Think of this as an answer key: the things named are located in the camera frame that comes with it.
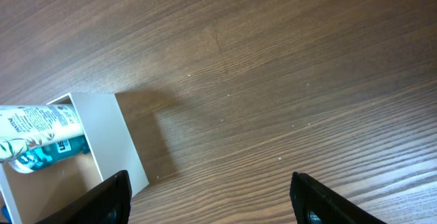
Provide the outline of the white lotion tube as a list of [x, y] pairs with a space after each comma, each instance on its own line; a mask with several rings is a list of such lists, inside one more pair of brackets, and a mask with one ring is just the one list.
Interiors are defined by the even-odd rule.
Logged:
[[82, 135], [83, 126], [71, 104], [1, 106], [2, 163], [36, 148]]

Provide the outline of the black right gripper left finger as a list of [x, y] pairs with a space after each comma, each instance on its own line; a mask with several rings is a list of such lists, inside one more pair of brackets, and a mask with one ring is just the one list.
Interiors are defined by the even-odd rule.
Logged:
[[131, 198], [129, 174], [121, 170], [38, 224], [127, 224]]

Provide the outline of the blue mouthwash bottle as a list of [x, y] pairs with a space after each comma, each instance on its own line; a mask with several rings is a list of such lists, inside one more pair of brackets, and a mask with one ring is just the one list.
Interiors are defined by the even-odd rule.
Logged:
[[83, 135], [25, 152], [8, 164], [15, 171], [26, 174], [45, 169], [79, 154], [88, 153], [90, 148]]

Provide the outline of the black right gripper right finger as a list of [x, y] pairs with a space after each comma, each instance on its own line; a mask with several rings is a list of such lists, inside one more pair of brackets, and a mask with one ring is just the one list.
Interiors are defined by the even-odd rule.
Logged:
[[384, 224], [306, 173], [292, 174], [290, 199], [298, 224]]

